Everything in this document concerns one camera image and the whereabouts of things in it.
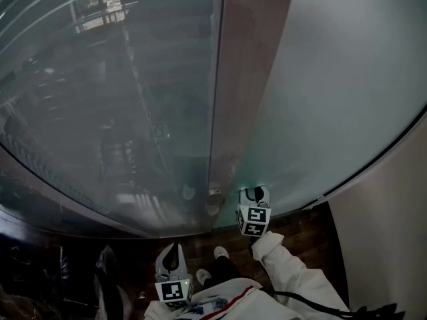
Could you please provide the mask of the black trousers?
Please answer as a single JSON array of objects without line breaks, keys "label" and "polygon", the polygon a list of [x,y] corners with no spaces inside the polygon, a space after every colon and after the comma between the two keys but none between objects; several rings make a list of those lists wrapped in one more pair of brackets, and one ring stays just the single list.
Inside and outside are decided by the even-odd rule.
[{"label": "black trousers", "polygon": [[203,284],[204,289],[219,285],[226,281],[243,277],[237,266],[226,256],[219,256],[215,259],[211,277],[208,277]]}]

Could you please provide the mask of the person's left forearm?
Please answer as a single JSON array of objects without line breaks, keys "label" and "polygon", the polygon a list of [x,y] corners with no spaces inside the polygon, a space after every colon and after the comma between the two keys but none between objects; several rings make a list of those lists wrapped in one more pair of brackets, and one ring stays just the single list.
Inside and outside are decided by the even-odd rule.
[{"label": "person's left forearm", "polygon": [[145,313],[143,320],[173,320],[174,311],[160,301],[152,301]]}]

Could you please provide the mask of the white bracket with hole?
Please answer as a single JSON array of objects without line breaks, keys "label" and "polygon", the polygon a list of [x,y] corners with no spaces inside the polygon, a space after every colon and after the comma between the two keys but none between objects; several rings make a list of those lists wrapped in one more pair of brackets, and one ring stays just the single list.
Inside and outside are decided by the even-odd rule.
[{"label": "white bracket with hole", "polygon": [[222,200],[223,193],[221,184],[218,182],[211,182],[208,187],[208,196],[212,202]]}]

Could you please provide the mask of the frosted glass door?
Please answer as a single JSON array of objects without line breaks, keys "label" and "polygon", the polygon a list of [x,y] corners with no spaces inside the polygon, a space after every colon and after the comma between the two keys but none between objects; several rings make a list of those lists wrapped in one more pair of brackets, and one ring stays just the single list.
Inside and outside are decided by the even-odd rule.
[{"label": "frosted glass door", "polygon": [[383,151],[427,104],[427,0],[291,0],[235,187],[299,209]]}]

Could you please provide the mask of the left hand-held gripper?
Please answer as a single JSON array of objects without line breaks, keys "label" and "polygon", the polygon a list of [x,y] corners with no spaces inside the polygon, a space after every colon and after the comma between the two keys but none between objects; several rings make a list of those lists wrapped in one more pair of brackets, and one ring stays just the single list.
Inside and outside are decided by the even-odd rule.
[{"label": "left hand-held gripper", "polygon": [[178,243],[168,245],[155,262],[155,288],[159,301],[168,307],[185,307],[190,305],[193,296],[192,277],[166,275],[174,272],[177,275],[186,273],[186,263],[182,246]]}]

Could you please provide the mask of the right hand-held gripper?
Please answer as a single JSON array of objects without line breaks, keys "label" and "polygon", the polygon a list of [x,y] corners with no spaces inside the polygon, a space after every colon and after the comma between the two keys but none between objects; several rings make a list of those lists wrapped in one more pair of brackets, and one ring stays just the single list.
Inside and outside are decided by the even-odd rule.
[{"label": "right hand-held gripper", "polygon": [[237,222],[240,233],[248,237],[262,237],[270,222],[270,192],[265,185],[240,189]]}]

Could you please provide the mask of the person's white jacket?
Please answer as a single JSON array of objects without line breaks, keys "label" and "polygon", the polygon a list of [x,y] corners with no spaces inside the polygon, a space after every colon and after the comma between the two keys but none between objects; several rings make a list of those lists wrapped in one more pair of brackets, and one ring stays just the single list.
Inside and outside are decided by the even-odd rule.
[{"label": "person's white jacket", "polygon": [[339,320],[295,299],[272,297],[246,277],[204,289],[187,307],[171,310],[173,320]]}]

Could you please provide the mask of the person's right forearm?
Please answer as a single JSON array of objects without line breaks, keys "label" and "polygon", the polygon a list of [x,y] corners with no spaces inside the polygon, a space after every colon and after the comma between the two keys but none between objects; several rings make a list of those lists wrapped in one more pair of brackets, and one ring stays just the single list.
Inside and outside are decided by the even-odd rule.
[{"label": "person's right forearm", "polygon": [[318,305],[347,311],[321,269],[309,269],[283,245],[284,236],[268,231],[251,244],[252,257],[265,269],[274,291],[294,293]]}]

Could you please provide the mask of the glass partition wall with blinds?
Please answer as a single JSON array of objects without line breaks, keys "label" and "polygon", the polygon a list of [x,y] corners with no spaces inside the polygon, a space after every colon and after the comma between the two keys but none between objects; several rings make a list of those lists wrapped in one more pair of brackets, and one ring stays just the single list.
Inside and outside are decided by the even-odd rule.
[{"label": "glass partition wall with blinds", "polygon": [[0,212],[80,236],[208,232],[223,0],[0,0]]}]

